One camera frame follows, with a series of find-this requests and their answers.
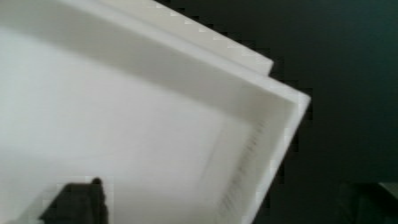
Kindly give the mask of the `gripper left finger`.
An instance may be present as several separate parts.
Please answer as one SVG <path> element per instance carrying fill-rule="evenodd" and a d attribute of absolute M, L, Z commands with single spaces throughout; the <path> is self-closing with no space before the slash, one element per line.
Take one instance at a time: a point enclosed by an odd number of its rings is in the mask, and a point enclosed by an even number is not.
<path fill-rule="evenodd" d="M 103 181 L 67 183 L 39 216 L 44 224 L 108 224 Z"/>

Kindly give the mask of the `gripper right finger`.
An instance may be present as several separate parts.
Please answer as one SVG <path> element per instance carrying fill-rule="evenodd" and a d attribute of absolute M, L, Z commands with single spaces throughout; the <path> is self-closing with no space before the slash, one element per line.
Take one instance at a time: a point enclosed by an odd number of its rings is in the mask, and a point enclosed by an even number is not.
<path fill-rule="evenodd" d="M 398 224 L 398 182 L 353 183 L 353 224 Z"/>

